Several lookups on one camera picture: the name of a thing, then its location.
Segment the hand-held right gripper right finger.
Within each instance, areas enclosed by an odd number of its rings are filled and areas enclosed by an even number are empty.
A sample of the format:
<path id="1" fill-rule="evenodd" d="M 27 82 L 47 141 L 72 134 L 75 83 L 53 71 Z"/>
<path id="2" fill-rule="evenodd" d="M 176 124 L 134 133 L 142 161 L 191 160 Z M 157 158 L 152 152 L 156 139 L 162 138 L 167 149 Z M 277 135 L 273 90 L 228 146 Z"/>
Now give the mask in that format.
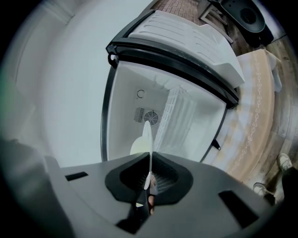
<path id="1" fill-rule="evenodd" d="M 241 231 L 237 215 L 263 223 L 272 206 L 222 170 L 177 156 L 162 158 L 189 170 L 193 185 L 174 205 L 156 206 L 139 230 L 142 238 L 221 238 Z"/>

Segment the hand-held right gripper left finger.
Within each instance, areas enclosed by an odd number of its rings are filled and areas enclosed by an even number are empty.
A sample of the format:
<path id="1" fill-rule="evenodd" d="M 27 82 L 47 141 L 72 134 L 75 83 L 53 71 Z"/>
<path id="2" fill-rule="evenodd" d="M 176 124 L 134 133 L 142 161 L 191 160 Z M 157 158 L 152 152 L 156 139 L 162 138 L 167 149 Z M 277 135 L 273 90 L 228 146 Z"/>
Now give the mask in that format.
<path id="1" fill-rule="evenodd" d="M 55 158 L 45 158 L 47 183 L 44 228 L 56 238 L 148 238 L 149 226 L 133 216 L 135 196 L 118 201 L 105 185 L 114 168 L 148 153 L 98 164 L 61 169 Z"/>

